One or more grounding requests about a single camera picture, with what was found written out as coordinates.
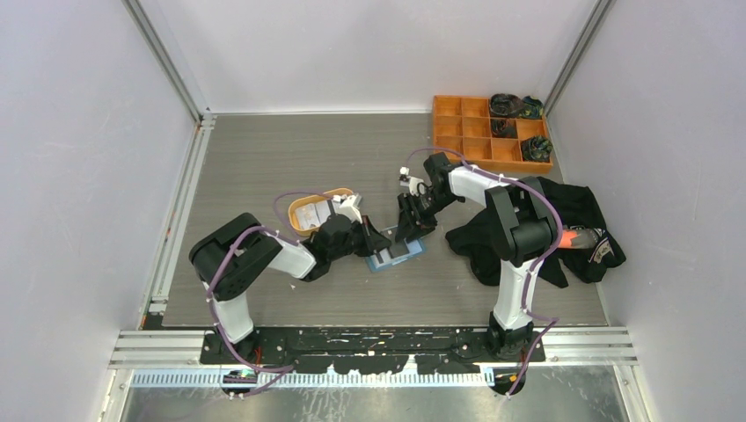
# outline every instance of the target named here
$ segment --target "wood grain surface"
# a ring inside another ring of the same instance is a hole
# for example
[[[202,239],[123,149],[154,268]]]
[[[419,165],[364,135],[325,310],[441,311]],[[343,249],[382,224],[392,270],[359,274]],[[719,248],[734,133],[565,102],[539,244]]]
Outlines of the wood grain surface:
[[[274,216],[279,193],[348,187],[361,193],[362,211],[378,228],[398,219],[399,167],[413,149],[431,145],[426,114],[222,116],[217,119],[169,294],[164,325],[212,323],[204,287],[187,260],[192,246],[236,215],[249,212],[290,235]],[[421,153],[413,175],[426,177]],[[549,178],[561,180],[558,166]],[[287,212],[296,198],[281,200]],[[467,223],[480,206],[455,203],[440,214],[427,251],[371,273],[362,258],[334,261],[330,272],[306,283],[266,270],[249,290],[257,325],[485,325],[497,287],[481,285],[466,258],[444,233]],[[596,286],[575,277],[559,289],[539,280],[534,310],[560,324],[606,324]]]

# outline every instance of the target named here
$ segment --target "black cloth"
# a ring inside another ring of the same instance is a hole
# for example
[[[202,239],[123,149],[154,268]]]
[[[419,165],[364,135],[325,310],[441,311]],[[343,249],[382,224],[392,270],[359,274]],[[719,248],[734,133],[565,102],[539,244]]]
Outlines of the black cloth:
[[[584,186],[564,185],[548,178],[538,178],[545,197],[559,213],[562,223],[571,229],[599,229],[599,240],[593,249],[558,249],[539,270],[539,277],[557,287],[567,287],[560,260],[567,269],[586,283],[601,281],[607,268],[626,261],[625,253],[606,229],[601,208],[593,192]],[[488,286],[500,285],[500,259],[494,252],[488,233],[489,215],[486,210],[474,216],[466,225],[446,233],[452,251],[469,258],[472,273]]]

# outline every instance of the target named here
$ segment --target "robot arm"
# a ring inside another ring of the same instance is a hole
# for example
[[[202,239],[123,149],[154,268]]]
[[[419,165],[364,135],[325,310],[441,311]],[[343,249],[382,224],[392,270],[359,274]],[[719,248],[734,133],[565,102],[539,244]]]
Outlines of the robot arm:
[[[246,290],[266,268],[313,281],[326,274],[335,259],[353,253],[367,257],[391,246],[391,241],[370,224],[368,216],[360,215],[358,198],[349,201],[342,204],[339,214],[331,216],[302,242],[289,241],[266,229],[245,236],[213,290],[215,316],[231,343],[244,343],[242,349],[253,350],[254,324]],[[260,228],[259,221],[243,213],[192,248],[189,260],[205,288],[231,246],[252,227]]]
[[[410,186],[410,192],[397,198],[396,240],[412,241],[432,232],[437,226],[435,214],[456,200],[473,200],[486,207],[493,217],[486,236],[490,236],[502,261],[500,293],[488,329],[491,352],[515,354],[530,342],[533,331],[531,317],[523,311],[523,286],[529,283],[525,304],[530,308],[542,264],[535,261],[556,239],[557,224],[539,199],[497,177],[485,176],[486,172],[475,170],[476,166],[452,164],[445,154],[439,153],[430,156],[424,167],[430,186],[409,177],[407,168],[401,169],[400,180]],[[543,193],[536,178],[524,178],[521,182]]]

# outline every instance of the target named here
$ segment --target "white wall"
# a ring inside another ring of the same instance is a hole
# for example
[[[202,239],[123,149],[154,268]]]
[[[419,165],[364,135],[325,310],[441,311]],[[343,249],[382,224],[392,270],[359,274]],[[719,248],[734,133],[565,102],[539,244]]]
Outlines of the white wall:
[[[183,53],[187,79],[194,75],[211,110],[222,113],[425,110],[435,94],[497,91],[545,98],[594,3],[147,0],[143,6],[158,18],[170,50]]]
[[[627,262],[603,280],[665,421],[746,411],[746,4],[616,2],[552,112]]]
[[[2,420],[95,420],[194,123],[120,1],[1,2],[0,57]]]

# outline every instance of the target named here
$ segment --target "wooden organizer tray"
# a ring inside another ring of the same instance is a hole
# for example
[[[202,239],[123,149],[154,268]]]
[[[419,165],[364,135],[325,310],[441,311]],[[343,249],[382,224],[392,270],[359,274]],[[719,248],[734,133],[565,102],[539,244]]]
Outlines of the wooden organizer tray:
[[[492,135],[489,98],[436,95],[433,100],[433,145],[454,149],[466,160],[490,171],[548,173],[554,163],[523,161],[521,141],[536,135],[548,136],[546,120],[507,119],[516,128],[517,137],[496,138]],[[460,158],[449,152],[448,159]]]

